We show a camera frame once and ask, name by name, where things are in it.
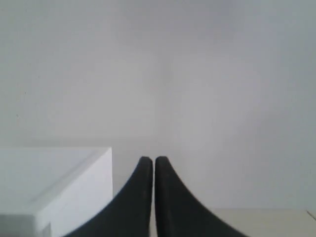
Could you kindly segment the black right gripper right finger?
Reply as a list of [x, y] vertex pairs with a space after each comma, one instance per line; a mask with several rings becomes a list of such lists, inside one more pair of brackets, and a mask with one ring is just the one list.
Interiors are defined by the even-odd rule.
[[187, 189], [168, 157], [155, 160], [155, 215], [159, 237], [242, 237]]

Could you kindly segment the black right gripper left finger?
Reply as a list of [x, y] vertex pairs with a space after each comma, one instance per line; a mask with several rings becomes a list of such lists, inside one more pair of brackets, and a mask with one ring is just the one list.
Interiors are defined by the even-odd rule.
[[126, 184], [96, 216], [69, 237], [149, 237], [153, 161], [141, 157]]

